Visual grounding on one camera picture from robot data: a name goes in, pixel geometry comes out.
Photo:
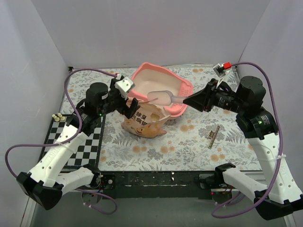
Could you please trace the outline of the floral patterned table mat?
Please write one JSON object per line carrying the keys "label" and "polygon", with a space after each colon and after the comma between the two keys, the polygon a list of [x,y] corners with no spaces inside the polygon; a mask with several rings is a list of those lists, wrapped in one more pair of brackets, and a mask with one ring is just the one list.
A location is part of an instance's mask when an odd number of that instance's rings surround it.
{"label": "floral patterned table mat", "polygon": [[[260,170],[255,152],[235,121],[235,114],[213,108],[201,113],[191,107],[163,128],[165,135],[146,139],[125,131],[123,117],[106,117],[99,169],[102,171],[199,171],[233,163],[242,171]],[[220,129],[211,149],[208,134]]]}

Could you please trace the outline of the clear plastic litter scoop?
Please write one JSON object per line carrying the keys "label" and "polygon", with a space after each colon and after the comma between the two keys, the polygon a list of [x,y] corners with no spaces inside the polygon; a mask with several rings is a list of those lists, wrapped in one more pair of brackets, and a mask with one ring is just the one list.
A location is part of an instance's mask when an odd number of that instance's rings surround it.
{"label": "clear plastic litter scoop", "polygon": [[161,106],[170,106],[171,104],[183,104],[186,96],[175,96],[168,90],[152,91],[147,94],[148,101]]}

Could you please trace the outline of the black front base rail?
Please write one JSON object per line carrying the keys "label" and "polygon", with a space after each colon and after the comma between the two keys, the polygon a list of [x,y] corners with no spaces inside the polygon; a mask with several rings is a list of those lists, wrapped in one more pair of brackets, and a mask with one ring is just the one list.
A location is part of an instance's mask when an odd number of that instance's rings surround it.
{"label": "black front base rail", "polygon": [[105,171],[100,191],[114,199],[210,199],[211,189],[201,182],[214,171]]}

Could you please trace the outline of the small brown label strip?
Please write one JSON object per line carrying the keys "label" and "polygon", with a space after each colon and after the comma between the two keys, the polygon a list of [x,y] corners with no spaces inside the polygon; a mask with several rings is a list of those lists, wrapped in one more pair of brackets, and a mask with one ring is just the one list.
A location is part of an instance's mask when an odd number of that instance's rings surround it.
{"label": "small brown label strip", "polygon": [[208,134],[208,137],[210,138],[210,142],[209,142],[209,144],[208,144],[208,148],[209,148],[209,149],[212,148],[212,146],[213,146],[213,144],[214,144],[214,141],[215,141],[215,139],[216,139],[216,137],[217,137],[217,134],[218,134],[218,132],[219,132],[219,129],[220,129],[220,126],[217,125],[214,131],[210,131],[210,132],[209,132],[209,134]]}

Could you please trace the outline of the cream chess pieces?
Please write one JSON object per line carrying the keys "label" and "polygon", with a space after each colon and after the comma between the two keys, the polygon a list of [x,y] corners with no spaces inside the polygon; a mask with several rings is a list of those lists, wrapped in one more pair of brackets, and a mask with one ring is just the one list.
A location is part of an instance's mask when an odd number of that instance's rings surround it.
{"label": "cream chess pieces", "polygon": [[52,118],[54,119],[55,122],[62,122],[65,120],[65,117],[61,113],[53,114]]}

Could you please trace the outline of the black white chessboard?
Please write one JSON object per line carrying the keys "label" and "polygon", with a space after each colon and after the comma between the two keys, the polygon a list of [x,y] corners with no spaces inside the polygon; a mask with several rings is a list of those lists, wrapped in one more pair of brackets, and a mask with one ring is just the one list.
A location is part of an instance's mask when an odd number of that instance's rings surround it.
{"label": "black white chessboard", "polygon": [[[103,132],[105,127],[105,117],[101,117],[98,122],[97,127],[94,129],[94,132],[89,135],[89,137],[78,146],[78,150],[75,154],[69,158],[69,160],[64,165],[62,172],[68,173],[80,168],[83,165],[91,164],[93,166],[98,166]],[[45,144],[53,144],[60,136],[65,121],[56,122],[54,119],[51,120],[46,138]]]}

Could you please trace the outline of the orange cat litter bag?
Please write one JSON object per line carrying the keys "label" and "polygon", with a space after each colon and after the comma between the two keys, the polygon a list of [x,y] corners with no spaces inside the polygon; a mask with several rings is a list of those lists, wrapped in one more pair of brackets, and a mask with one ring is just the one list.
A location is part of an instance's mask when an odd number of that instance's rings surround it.
{"label": "orange cat litter bag", "polygon": [[132,118],[124,117],[121,127],[134,135],[149,139],[166,134],[163,126],[170,119],[170,113],[163,106],[148,101],[139,100],[138,104],[140,108]]}

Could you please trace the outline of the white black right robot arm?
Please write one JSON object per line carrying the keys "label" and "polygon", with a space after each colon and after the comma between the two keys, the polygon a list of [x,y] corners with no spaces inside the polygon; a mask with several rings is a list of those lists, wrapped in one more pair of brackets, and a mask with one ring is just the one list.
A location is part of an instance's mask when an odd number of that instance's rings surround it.
{"label": "white black right robot arm", "polygon": [[282,139],[277,120],[262,107],[265,94],[257,77],[243,77],[236,91],[225,82],[211,79],[183,103],[201,112],[216,106],[237,114],[236,123],[256,153],[266,184],[250,178],[232,163],[215,168],[214,182],[220,188],[230,185],[238,189],[254,203],[253,208],[263,219],[272,220],[302,210],[303,193],[280,152]]}

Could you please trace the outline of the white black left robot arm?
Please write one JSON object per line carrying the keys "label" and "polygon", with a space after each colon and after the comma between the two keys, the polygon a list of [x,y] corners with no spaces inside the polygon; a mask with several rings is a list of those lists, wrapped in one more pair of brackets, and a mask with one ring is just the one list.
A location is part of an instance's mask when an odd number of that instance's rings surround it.
{"label": "white black left robot arm", "polygon": [[45,210],[50,210],[70,191],[81,186],[98,188],[101,171],[92,164],[63,175],[60,172],[77,153],[78,147],[101,125],[106,114],[118,111],[126,118],[132,118],[140,107],[135,98],[127,104],[128,94],[134,87],[134,82],[122,75],[113,78],[110,86],[101,82],[91,84],[47,153],[28,173],[18,174],[17,182],[24,193]]}

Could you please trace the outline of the pink cat litter box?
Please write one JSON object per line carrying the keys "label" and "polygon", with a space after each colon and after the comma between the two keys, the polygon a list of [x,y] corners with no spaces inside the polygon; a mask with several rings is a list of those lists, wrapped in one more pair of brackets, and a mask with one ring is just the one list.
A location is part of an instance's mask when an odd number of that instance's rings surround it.
{"label": "pink cat litter box", "polygon": [[191,82],[169,69],[148,62],[143,63],[132,75],[135,87],[129,92],[130,97],[147,101],[147,94],[152,91],[168,90],[176,96],[193,94]]}

